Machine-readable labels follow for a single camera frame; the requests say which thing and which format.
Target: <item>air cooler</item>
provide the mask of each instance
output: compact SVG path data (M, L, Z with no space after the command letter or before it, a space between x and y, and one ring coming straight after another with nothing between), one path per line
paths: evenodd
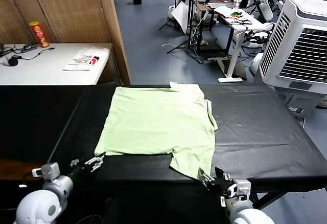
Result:
M314 109L327 94L327 1L286 0L259 73L295 116Z

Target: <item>paper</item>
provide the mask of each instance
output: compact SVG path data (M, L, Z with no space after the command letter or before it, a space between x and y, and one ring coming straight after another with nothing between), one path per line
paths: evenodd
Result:
M99 61L106 48L85 48L80 50L65 66L64 71L90 71Z
M219 6L226 6L226 3L208 3L209 7L211 7L212 9L215 9Z
M179 23L184 34L188 29L188 17L189 17L189 7L184 2L180 2L178 6L173 10L172 16Z
M240 10L234 9L234 8L228 8L226 6L219 6L214 9L217 13L224 16L225 18L228 18L231 16L234 12L241 12Z

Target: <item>table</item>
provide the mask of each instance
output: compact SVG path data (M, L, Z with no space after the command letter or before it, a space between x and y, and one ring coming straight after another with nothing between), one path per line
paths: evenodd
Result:
M12 104L11 109L2 111L0 132L6 143L2 143L0 158L57 161L65 172L72 159L91 157L115 87L0 86L5 94L0 106ZM219 127L212 175L217 166L233 178L249 179L252 193L268 192L255 203L257 208L286 192L311 191L327 185L325 158L275 91L265 85L200 88L212 101ZM197 181L170 169L170 160L171 155L107 156L95 178L76 191L124 196L204 194Z
M23 46L24 44L16 44L17 48ZM111 43L54 43L51 47L55 49L45 51L34 59L19 59L17 66L0 65L0 85L93 85L98 83L103 72L117 80ZM78 51L89 47L105 47L108 52L99 56L98 63L90 71L63 71ZM18 55L32 58L42 50L38 47Z
M213 18L213 14L214 14L214 10L211 9L209 6L206 6L204 4L200 4L200 3L196 3L197 8L200 10L201 12L201 18L205 15L205 12L207 11L208 8L208 12L212 14L212 18ZM231 58L227 73L225 72L225 66L224 63L222 62L221 59L218 59L218 65L220 67L220 69L222 70L223 74L225 75L225 78L218 78L218 81L220 83L228 83L228 82L242 82L242 78L240 77L232 77L234 69L235 69L235 65L237 63L237 59L238 59L238 55L239 52L241 50L242 47L242 42L244 39L244 35L246 31L262 31L265 28L265 26L259 22L258 20L256 20L254 17L252 17L250 14L248 14L247 12L245 12L243 9L238 9L238 11L242 12L242 18L244 19L248 19L252 22L251 25L234 25L233 21L234 19L232 18L225 18L222 17L221 18L230 25L231 29L230 29L230 33L229 33L229 37L228 37L228 41L227 41L227 46L225 49L217 49L217 50L212 50L212 49L205 49L205 50L201 50L201 42L198 42L197 44L197 51L198 52L223 52L225 55L228 54L228 50L230 48L230 44L232 41L232 37L234 34L238 35L237 37L237 41L235 43L235 49L234 49L234 53L233 56ZM203 30L203 21L200 24L199 27L199 39L202 38L202 30Z

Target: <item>white table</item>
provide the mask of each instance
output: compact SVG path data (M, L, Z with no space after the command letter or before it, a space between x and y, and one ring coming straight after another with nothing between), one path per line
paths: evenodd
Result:
M90 71L63 71L65 66L83 48L105 47L109 49L99 56L95 66ZM94 85L97 84L103 70L109 69L108 60L113 62L114 57L111 43L53 43L50 47L54 50L44 51L31 60L19 59L17 66L5 66L0 64L0 85ZM17 54L23 58L32 58L44 48L38 47L35 50L23 54Z
M235 49L233 56L231 57L231 61L227 70L227 73L225 73L225 66L222 60L218 60L218 65L222 72L225 75L225 78L218 78L218 81L220 83L227 83L227 82L242 82L242 78L240 77L232 77L235 65L238 60L238 56L242 47L242 42L244 40L244 35L246 31L251 31L251 30L258 30L258 31L263 31L266 29L266 27L256 20L254 17L252 17L250 14L245 12L243 9L238 9L238 11L242 12L242 18L248 19L252 22L251 25L232 25L231 23L234 21L232 18L224 18L224 20L234 29L234 35L238 35L237 41L235 43Z

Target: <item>white desk leg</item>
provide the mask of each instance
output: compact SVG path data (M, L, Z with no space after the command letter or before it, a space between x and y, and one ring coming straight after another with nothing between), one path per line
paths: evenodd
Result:
M242 82L242 78L240 77L232 77L234 68L237 62L237 59L239 57L239 53L242 47L242 41L244 39L245 31L238 31L236 33L238 35L236 44L235 44L235 49L234 49L234 54L231 58L227 74L225 75L226 78L218 78L218 82L220 83L225 83L225 82Z

